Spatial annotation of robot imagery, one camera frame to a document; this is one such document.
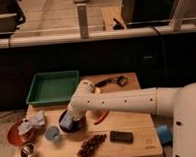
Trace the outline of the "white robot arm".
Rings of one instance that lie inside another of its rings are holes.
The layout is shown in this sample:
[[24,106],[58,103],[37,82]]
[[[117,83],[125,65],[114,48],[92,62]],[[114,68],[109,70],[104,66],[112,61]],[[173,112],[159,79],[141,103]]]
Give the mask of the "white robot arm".
[[196,157],[196,82],[184,87],[146,88],[94,93],[95,84],[81,81],[67,111],[80,119],[87,110],[149,113],[173,118],[172,157]]

